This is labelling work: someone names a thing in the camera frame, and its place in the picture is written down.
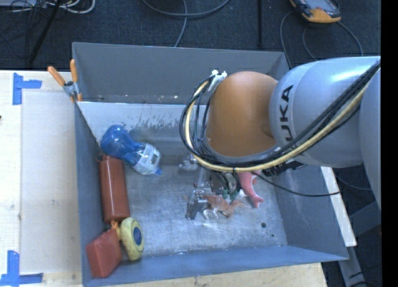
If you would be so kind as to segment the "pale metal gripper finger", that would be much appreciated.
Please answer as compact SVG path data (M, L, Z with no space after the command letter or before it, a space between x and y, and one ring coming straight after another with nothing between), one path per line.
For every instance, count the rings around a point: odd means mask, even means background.
M208 201L204 198L204 190L193 190L188 196L187 202L187 212L185 218L188 220L194 220L197 213L202 213L210 205Z
M183 157L182 162L178 165L178 173L186 174L196 172L199 168L199 164L192 154L188 154Z

